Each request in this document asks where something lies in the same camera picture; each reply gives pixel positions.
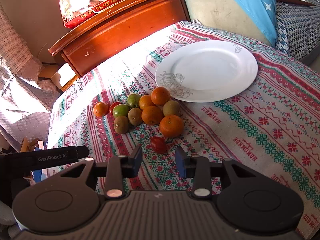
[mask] oval plate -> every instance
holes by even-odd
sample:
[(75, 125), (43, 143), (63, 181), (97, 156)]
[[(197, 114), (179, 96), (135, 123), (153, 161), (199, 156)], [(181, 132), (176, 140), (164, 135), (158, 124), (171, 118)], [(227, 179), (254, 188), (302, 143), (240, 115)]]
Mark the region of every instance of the oval plate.
[(247, 89), (258, 64), (246, 48), (228, 41), (200, 41), (169, 54), (156, 69), (156, 84), (173, 98), (214, 102)]

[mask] orange fruit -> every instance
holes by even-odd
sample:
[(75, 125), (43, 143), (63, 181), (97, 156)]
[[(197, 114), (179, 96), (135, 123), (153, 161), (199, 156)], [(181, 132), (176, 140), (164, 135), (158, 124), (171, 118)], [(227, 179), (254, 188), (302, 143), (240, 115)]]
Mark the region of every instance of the orange fruit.
[(151, 100), (151, 96), (144, 95), (140, 98), (139, 107), (143, 111), (147, 106), (155, 106), (155, 104)]
[(174, 114), (169, 114), (161, 120), (159, 129), (167, 138), (177, 137), (183, 132), (183, 120)]
[(154, 104), (163, 106), (170, 100), (170, 93), (164, 87), (157, 87), (151, 92), (151, 100)]
[(105, 102), (98, 102), (93, 107), (93, 113), (96, 117), (103, 117), (108, 113), (109, 106)]
[(141, 114), (143, 122), (148, 125), (159, 124), (163, 118), (163, 113), (161, 109), (157, 106), (147, 106)]

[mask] ridged black surface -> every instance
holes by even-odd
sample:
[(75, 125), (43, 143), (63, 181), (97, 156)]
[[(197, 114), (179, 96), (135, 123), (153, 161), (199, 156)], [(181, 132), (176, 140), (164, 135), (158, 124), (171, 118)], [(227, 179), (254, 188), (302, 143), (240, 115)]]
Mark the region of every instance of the ridged black surface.
[(132, 191), (127, 198), (108, 201), (93, 221), (74, 232), (44, 236), (23, 231), (15, 239), (296, 240), (301, 238), (295, 232), (265, 237), (237, 231), (216, 214), (209, 202), (191, 199), (185, 191)]

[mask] green tomato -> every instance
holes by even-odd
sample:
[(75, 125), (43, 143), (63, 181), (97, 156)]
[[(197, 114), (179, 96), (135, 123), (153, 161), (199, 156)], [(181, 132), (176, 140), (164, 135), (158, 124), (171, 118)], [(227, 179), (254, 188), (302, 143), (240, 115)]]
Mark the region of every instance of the green tomato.
[(121, 115), (128, 117), (129, 110), (130, 110), (130, 107), (128, 105), (119, 104), (115, 106), (115, 108), (112, 110), (112, 114), (114, 118), (117, 118), (118, 116), (121, 116)]
[(131, 108), (139, 107), (141, 95), (137, 93), (132, 93), (127, 98), (127, 103)]

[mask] tomato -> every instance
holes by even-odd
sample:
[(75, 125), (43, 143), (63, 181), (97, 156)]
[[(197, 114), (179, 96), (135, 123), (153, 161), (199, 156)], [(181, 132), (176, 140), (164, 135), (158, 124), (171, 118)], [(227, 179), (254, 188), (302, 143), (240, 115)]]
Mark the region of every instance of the tomato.
[(150, 141), (151, 148), (159, 154), (164, 154), (167, 152), (167, 145), (162, 137), (153, 137)]
[(115, 106), (117, 106), (119, 104), (121, 104), (121, 102), (114, 102), (109, 108), (109, 113), (112, 114), (112, 111), (115, 108)]

